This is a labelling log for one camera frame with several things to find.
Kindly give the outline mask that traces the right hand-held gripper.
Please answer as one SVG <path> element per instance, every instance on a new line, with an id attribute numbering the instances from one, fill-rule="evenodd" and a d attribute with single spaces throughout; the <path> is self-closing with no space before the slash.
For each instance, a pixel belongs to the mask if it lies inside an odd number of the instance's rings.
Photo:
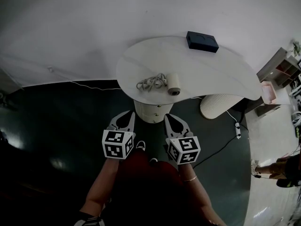
<path id="1" fill-rule="evenodd" d="M 198 137 L 189 132 L 188 124 L 173 114 L 164 116 L 166 153 L 177 165 L 193 163 L 201 151 Z"/>

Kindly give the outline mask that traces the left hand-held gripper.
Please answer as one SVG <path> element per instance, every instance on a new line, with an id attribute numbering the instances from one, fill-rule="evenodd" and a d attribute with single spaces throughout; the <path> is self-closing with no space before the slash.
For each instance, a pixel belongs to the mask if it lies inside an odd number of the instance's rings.
<path id="1" fill-rule="evenodd" d="M 134 148 L 135 112 L 125 111 L 113 117 L 103 131 L 102 146 L 106 158 L 126 159 Z"/>

